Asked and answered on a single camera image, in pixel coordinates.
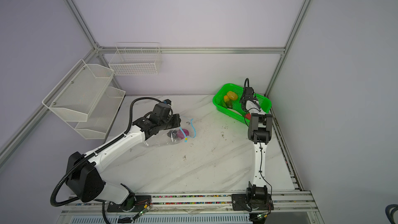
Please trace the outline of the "clear zip bag blue zipper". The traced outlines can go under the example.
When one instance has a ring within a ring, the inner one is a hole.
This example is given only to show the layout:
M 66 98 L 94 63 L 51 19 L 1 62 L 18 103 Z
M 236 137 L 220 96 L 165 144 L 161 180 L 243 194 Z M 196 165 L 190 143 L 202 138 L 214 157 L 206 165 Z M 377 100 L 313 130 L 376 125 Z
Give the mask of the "clear zip bag blue zipper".
M 186 143 L 194 139 L 197 135 L 194 119 L 186 116 L 180 116 L 180 119 L 180 127 L 162 130 L 148 140 L 143 141 L 143 144 L 147 147 L 160 147 Z

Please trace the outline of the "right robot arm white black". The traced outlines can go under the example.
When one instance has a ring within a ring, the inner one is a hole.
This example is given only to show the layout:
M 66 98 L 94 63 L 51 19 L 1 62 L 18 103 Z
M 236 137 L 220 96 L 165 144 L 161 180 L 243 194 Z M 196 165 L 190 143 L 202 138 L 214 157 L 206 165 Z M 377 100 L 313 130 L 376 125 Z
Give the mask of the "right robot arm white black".
M 265 155 L 268 143 L 272 138 L 273 116 L 262 110 L 259 100 L 253 92 L 244 92 L 240 98 L 242 110 L 250 115 L 248 139 L 254 145 L 254 176 L 246 190 L 249 204 L 264 204 L 271 206 L 272 186 L 264 176 Z

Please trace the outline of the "purple onion toy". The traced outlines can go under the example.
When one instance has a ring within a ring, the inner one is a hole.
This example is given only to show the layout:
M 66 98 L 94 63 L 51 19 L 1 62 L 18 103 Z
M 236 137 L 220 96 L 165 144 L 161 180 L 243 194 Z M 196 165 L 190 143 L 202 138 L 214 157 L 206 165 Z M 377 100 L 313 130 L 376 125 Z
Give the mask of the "purple onion toy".
M 176 133 L 177 137 L 181 140 L 186 140 L 190 135 L 187 129 L 179 129 Z

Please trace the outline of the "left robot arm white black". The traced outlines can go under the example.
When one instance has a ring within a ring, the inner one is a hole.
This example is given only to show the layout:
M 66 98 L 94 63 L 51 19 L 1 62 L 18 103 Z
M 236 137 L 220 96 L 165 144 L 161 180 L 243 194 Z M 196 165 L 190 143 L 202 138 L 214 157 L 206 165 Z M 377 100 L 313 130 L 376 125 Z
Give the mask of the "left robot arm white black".
M 171 119 L 157 125 L 146 117 L 132 122 L 128 133 L 122 134 L 119 140 L 113 139 L 100 146 L 101 151 L 93 150 L 94 156 L 80 165 L 67 179 L 66 185 L 77 198 L 86 203 L 94 200 L 109 201 L 119 205 L 134 203 L 135 193 L 125 184 L 118 185 L 106 181 L 101 174 L 117 158 L 134 146 L 148 140 L 159 131 L 180 127 L 180 116 L 174 114 Z

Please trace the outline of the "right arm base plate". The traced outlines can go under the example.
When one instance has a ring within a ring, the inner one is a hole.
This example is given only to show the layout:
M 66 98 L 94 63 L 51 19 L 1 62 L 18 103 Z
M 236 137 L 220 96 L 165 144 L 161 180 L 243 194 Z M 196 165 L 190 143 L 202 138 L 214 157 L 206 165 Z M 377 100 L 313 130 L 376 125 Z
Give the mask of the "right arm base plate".
M 268 194 L 266 200 L 251 199 L 249 200 L 245 194 L 233 194 L 232 207 L 234 211 L 273 211 L 274 204 L 271 195 Z

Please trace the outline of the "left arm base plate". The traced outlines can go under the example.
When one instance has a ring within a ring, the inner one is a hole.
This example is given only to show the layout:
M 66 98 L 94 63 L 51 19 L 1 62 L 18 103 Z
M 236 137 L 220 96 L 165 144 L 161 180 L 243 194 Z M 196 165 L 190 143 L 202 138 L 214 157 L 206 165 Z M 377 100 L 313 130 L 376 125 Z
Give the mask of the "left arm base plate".
M 150 195 L 135 195 L 134 197 L 128 197 L 122 204 L 111 202 L 106 210 L 109 213 L 138 213 L 144 209 L 146 204 L 150 205 L 151 201 L 152 196 Z

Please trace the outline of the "black round avocado toy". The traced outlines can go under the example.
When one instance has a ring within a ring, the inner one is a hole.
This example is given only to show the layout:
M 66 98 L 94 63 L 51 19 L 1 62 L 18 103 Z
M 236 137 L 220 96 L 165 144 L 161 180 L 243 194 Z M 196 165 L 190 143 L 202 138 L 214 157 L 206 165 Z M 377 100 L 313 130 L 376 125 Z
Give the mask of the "black round avocado toy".
M 167 133 L 167 136 L 168 136 L 169 138 L 171 138 L 172 140 L 176 140 L 176 139 L 178 139 L 177 133 L 178 133 L 178 131 L 176 131 L 176 130 L 169 131 L 169 132 Z

